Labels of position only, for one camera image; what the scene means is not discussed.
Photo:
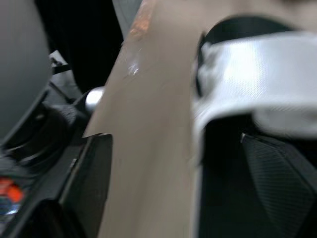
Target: beige panel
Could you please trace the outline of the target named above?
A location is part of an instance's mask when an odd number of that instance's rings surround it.
[[[86,131],[114,137],[99,238],[190,236],[190,74],[196,45],[201,32],[222,18],[254,12],[317,30],[314,1],[143,1]]]

